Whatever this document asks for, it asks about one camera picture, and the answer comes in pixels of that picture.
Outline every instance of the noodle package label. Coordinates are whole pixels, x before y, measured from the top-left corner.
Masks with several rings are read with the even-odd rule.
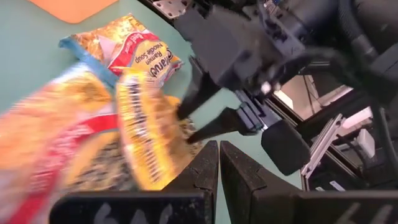
[[[116,86],[123,151],[143,190],[161,190],[193,160],[201,147],[185,141],[175,105],[146,72],[126,69]]]
[[[158,86],[182,65],[165,42],[130,14],[102,28],[71,35],[61,40],[60,46],[71,49],[78,58],[88,52],[117,77],[122,74],[121,67],[146,72]]]
[[[0,223],[46,223],[71,191],[133,187],[116,119],[107,87],[84,63],[3,114]]]

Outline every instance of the red and yellow packaging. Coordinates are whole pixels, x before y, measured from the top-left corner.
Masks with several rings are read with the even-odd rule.
[[[71,35],[60,45],[71,49],[78,58],[88,52],[118,77],[122,74],[120,67],[146,72],[158,86],[182,65],[167,44],[131,14],[102,28]]]
[[[146,72],[125,69],[116,85],[124,155],[144,190],[160,190],[193,160],[200,147],[185,142],[175,100],[167,99]]]
[[[0,122],[0,223],[46,223],[67,192],[135,184],[119,148],[113,98],[84,63],[15,104]]]

